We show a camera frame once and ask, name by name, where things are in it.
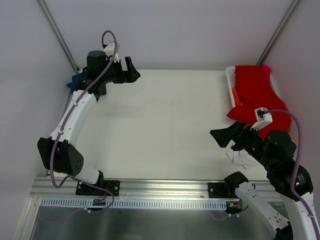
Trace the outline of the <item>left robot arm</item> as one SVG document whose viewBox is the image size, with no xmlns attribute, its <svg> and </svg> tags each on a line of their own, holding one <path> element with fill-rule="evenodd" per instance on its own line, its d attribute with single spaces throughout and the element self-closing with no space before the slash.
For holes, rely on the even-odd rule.
<svg viewBox="0 0 320 240">
<path fill-rule="evenodd" d="M 134 83 L 140 73 L 133 65 L 131 57 L 125 57 L 126 69 L 113 50 L 93 50 L 86 58 L 86 67 L 73 76 L 71 101 L 57 127 L 49 137 L 41 137 L 37 148 L 44 167 L 50 173 L 56 188 L 62 185 L 55 180 L 55 173 L 87 184 L 93 195 L 104 191 L 103 173 L 94 168 L 84 167 L 84 157 L 76 149 L 76 143 L 90 109 L 107 93 L 108 83 Z"/>
</svg>

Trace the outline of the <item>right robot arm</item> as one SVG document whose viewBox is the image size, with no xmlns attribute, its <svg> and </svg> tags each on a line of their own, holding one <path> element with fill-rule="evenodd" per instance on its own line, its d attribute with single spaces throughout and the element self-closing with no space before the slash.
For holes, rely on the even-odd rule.
<svg viewBox="0 0 320 240">
<path fill-rule="evenodd" d="M 224 178 L 224 193 L 239 198 L 265 224 L 275 240 L 318 240 L 320 227 L 313 213 L 313 184 L 309 172 L 298 163 L 297 146 L 289 134 L 271 130 L 265 138 L 242 122 L 210 135 L 220 148 L 234 142 L 233 150 L 244 150 L 266 170 L 266 177 L 281 197 L 288 217 L 283 217 L 258 195 L 243 173 L 237 171 Z"/>
</svg>

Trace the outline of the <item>blue mickey t shirt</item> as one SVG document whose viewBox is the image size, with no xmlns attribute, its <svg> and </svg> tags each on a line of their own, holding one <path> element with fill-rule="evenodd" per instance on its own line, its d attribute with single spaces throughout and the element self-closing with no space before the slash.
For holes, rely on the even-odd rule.
<svg viewBox="0 0 320 240">
<path fill-rule="evenodd" d="M 71 77 L 71 82 L 67 83 L 66 86 L 70 89 L 73 94 L 74 91 L 82 90 L 85 91 L 95 79 L 87 78 L 86 73 L 78 73 Z M 99 79 L 94 85 L 92 85 L 87 92 L 89 94 L 94 94 L 95 98 L 98 100 L 100 96 L 107 94 L 106 83 Z"/>
</svg>

